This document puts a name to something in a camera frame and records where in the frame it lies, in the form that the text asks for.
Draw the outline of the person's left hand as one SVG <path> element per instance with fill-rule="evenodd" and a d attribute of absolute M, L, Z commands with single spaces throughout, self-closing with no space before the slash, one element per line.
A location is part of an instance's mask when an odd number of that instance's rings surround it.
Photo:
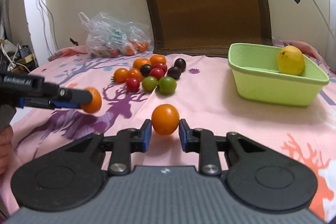
<path fill-rule="evenodd" d="M 10 161 L 12 149 L 13 128 L 11 125 L 5 127 L 0 135 L 0 174 L 3 174 Z"/>

